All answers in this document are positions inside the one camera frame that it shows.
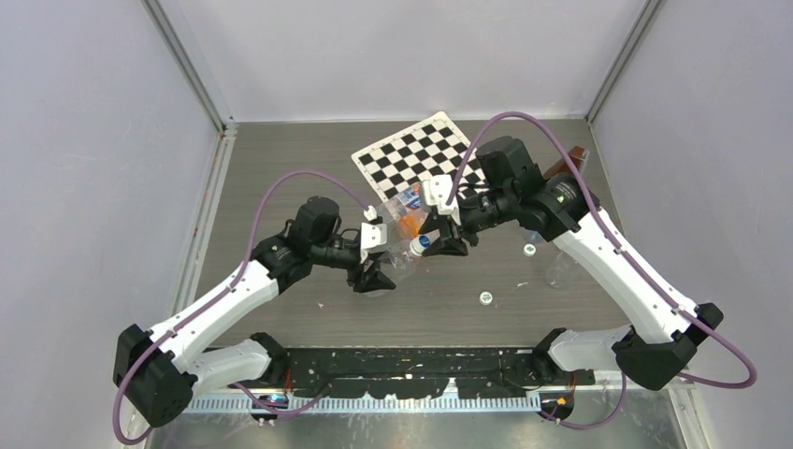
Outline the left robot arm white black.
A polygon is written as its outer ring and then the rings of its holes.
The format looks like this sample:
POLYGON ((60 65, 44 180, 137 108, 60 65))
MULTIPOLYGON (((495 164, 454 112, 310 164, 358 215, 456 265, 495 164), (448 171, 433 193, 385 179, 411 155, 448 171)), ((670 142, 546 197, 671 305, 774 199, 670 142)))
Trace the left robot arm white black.
POLYGON ((393 290, 380 269, 388 227, 369 206, 354 237, 340 228, 339 205, 314 196, 284 229, 254 245, 222 282, 183 311, 148 329, 130 325, 118 337, 113 382, 152 428, 175 420, 193 398, 230 384, 279 385, 288 354, 265 333, 226 349, 209 345, 256 308, 308 277, 316 266, 346 271, 356 293, 393 290))

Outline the clear bottle blue label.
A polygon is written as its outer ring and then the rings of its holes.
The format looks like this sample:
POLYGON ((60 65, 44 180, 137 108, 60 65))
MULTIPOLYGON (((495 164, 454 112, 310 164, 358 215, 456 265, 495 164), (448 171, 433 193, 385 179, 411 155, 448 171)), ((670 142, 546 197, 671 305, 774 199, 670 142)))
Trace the clear bottle blue label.
POLYGON ((397 219, 409 210, 423 210, 418 182, 411 184, 377 207, 383 222, 389 226, 396 226, 397 219))

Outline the clear plastic bottle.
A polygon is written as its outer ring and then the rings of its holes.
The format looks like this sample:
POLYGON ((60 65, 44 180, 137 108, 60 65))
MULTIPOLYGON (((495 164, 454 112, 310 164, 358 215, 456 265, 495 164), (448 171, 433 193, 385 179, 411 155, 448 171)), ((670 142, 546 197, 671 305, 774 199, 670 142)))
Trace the clear plastic bottle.
POLYGON ((378 260, 382 262, 382 271, 396 284, 403 284, 416 270, 421 256, 416 256, 410 249, 411 239, 392 245, 378 260))

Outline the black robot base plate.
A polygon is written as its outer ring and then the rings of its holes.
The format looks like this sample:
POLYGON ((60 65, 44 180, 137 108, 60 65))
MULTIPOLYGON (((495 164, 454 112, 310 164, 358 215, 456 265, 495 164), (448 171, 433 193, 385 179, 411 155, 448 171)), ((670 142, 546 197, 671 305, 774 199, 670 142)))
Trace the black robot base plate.
POLYGON ((595 383, 591 370, 553 368, 530 349, 497 347, 291 348, 277 385, 303 398, 517 398, 546 386, 595 383))

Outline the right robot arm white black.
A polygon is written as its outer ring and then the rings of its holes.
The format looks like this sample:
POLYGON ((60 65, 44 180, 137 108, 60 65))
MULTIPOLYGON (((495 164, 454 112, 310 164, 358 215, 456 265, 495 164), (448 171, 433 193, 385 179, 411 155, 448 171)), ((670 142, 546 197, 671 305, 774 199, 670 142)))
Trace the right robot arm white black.
POLYGON ((511 221, 536 231, 584 268, 629 320, 608 330, 552 330, 532 351, 537 377, 557 384, 579 369, 620 370, 654 391, 677 377, 707 338, 685 313, 710 329, 724 314, 713 303, 695 304, 643 258, 629 255, 630 246, 607 211, 588 207, 586 191, 572 174, 545 178, 521 140, 491 140, 476 159, 486 189, 475 196, 457 199, 449 175, 421 183, 420 197, 428 211, 421 231, 440 233, 423 254, 465 256, 477 245, 479 232, 511 221))

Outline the blue white bottle cap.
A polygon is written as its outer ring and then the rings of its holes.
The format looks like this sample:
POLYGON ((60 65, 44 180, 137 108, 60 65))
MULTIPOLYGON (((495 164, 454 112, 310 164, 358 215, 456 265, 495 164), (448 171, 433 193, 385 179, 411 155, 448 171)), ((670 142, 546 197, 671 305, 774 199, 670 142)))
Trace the blue white bottle cap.
POLYGON ((421 256, 431 245, 431 239, 427 235, 419 235, 410 241, 409 249, 416 256, 421 256))

